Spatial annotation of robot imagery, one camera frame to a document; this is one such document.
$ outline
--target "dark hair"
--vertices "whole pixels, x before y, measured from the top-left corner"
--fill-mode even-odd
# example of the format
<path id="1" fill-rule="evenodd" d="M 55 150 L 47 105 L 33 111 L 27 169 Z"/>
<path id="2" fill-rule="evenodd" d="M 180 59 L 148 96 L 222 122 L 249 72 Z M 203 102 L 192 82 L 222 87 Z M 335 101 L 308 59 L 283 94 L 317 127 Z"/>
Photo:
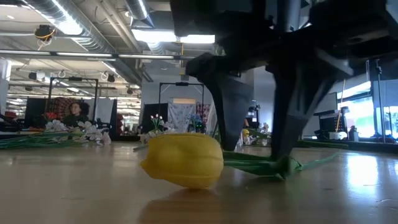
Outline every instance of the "dark hair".
<path id="1" fill-rule="evenodd" d="M 88 112 L 89 112 L 89 110 L 90 110 L 90 106 L 89 106 L 88 103 L 85 103 L 85 102 L 73 102 L 73 103 L 71 103 L 71 104 L 69 105 L 69 109 L 71 109 L 72 105 L 74 105 L 74 104 L 79 105 L 79 107 L 80 107 L 80 109 L 81 109 L 80 114 L 83 114 L 83 115 L 88 116 Z"/>

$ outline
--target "robotic arm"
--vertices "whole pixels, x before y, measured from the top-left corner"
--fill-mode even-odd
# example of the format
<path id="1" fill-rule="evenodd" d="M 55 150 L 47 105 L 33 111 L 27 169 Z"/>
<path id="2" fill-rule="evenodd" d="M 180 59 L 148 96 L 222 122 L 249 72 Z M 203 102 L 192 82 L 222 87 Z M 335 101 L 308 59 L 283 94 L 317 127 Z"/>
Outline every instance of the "robotic arm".
<path id="1" fill-rule="evenodd" d="M 271 156 L 278 159 L 290 154 L 337 80 L 353 76 L 366 60 L 398 57 L 397 1 L 322 1 L 311 6 L 309 26 L 299 29 L 300 11 L 306 4 L 171 0 L 176 35 L 214 34 L 226 53 L 203 54 L 189 61 L 186 69 L 213 95 L 224 150 L 234 150 L 252 99 L 252 87 L 239 82 L 235 74 L 263 65 L 274 74 Z"/>

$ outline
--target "wooden table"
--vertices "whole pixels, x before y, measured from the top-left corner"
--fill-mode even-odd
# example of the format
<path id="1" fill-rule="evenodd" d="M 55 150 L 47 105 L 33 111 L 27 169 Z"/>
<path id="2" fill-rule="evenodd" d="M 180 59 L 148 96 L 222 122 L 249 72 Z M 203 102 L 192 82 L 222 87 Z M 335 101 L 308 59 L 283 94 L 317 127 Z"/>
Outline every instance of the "wooden table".
<path id="1" fill-rule="evenodd" d="M 398 157 L 343 151 L 285 182 L 229 167 L 210 190 L 151 179 L 136 145 L 0 151 L 1 223 L 397 223 Z M 244 152 L 269 153 L 245 147 Z M 294 149 L 301 162 L 336 149 Z"/>

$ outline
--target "fluorescent light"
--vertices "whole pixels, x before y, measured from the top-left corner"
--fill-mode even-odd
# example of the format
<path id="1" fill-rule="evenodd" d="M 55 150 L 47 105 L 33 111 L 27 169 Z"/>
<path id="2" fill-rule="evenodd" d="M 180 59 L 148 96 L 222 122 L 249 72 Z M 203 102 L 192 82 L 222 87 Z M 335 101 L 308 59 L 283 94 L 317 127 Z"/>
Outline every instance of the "fluorescent light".
<path id="1" fill-rule="evenodd" d="M 8 103 L 12 104 L 12 105 L 19 105 L 19 103 L 14 102 L 14 101 L 8 101 Z"/>
<path id="2" fill-rule="evenodd" d="M 188 44 L 213 44 L 215 39 L 215 35 L 188 35 L 181 37 L 180 41 Z"/>
<path id="3" fill-rule="evenodd" d="M 112 57 L 111 54 L 90 54 L 90 53 L 73 53 L 73 52 L 58 52 L 59 56 L 82 56 L 82 57 Z"/>
<path id="4" fill-rule="evenodd" d="M 102 62 L 102 63 L 103 63 L 105 66 L 107 66 L 107 68 L 110 69 L 112 72 L 115 72 L 115 73 L 116 73 L 116 69 L 115 69 L 114 67 L 108 65 L 108 64 L 105 63 L 105 62 Z"/>
<path id="5" fill-rule="evenodd" d="M 174 56 L 170 55 L 119 55 L 120 58 L 143 58 L 143 59 L 164 59 L 173 60 Z"/>
<path id="6" fill-rule="evenodd" d="M 132 29 L 135 38 L 147 43 L 176 42 L 177 37 L 172 30 L 138 30 Z M 215 35 L 188 35 L 181 37 L 180 42 L 188 44 L 212 44 L 215 42 Z"/>
<path id="7" fill-rule="evenodd" d="M 78 92 L 79 92 L 79 89 L 76 89 L 76 88 L 68 88 L 68 90 L 74 91 L 75 93 L 78 93 Z"/>
<path id="8" fill-rule="evenodd" d="M 135 38 L 148 43 L 175 42 L 177 37 L 172 30 L 137 30 L 132 29 Z"/>
<path id="9" fill-rule="evenodd" d="M 64 86 L 69 86 L 69 84 L 66 84 L 66 83 L 64 83 L 64 82 L 60 82 L 60 84 L 61 84 L 61 85 L 64 85 Z"/>
<path id="10" fill-rule="evenodd" d="M 0 50 L 0 54 L 50 55 L 50 52 L 28 51 L 28 50 Z"/>
<path id="11" fill-rule="evenodd" d="M 18 7 L 17 5 L 5 5 L 5 4 L 0 4 L 0 7 Z"/>

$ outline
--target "woman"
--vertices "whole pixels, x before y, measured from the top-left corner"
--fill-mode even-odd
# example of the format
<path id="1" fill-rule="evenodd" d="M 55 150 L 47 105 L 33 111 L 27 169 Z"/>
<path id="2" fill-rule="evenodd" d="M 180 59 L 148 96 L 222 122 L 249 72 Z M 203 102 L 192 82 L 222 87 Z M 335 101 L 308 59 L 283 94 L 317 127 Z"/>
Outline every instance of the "woman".
<path id="1" fill-rule="evenodd" d="M 79 127 L 78 123 L 88 121 L 88 110 L 90 106 L 87 103 L 75 102 L 69 106 L 70 115 L 63 119 L 66 127 Z"/>

